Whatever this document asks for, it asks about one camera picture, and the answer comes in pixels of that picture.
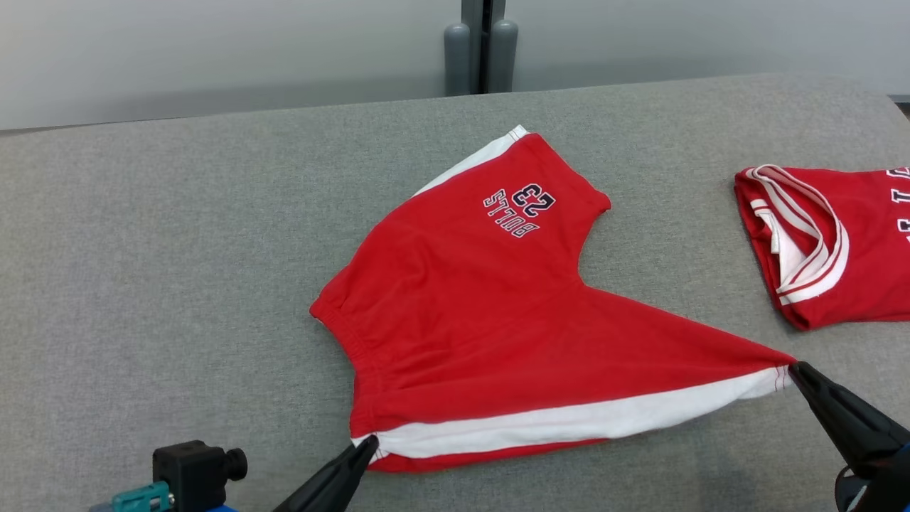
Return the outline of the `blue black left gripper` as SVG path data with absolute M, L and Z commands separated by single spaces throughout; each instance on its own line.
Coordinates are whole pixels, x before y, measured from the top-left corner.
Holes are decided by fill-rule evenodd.
M 324 512 L 347 510 L 379 446 L 380 441 L 376 435 L 368 435 L 360 443 L 345 448 L 335 459 L 325 464 L 302 486 L 287 496 L 275 510 Z M 208 509 L 208 512 L 237 510 L 222 503 Z

